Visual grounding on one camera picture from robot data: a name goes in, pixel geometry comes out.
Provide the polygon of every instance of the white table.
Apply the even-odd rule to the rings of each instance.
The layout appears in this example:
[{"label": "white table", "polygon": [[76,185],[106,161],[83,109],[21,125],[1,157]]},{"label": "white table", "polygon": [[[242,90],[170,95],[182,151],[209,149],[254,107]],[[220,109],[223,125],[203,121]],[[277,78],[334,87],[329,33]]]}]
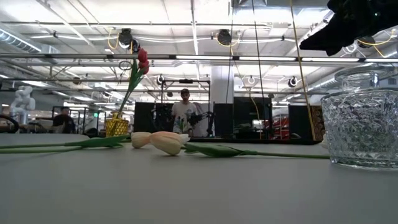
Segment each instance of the white table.
[{"label": "white table", "polygon": [[[326,153],[320,146],[233,146]],[[169,157],[129,144],[0,154],[1,224],[395,223],[397,191],[398,172],[328,160]]]}]

